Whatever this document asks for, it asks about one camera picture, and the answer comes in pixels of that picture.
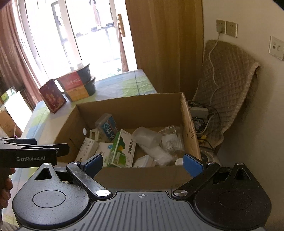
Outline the person left hand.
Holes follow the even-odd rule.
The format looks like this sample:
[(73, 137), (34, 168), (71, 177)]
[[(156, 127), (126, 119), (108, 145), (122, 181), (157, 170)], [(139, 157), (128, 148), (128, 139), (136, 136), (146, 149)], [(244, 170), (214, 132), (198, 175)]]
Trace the person left hand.
[(11, 198), (10, 190), (13, 188), (13, 182), (10, 175), (15, 173), (15, 168), (1, 169), (1, 209), (8, 206), (8, 201)]

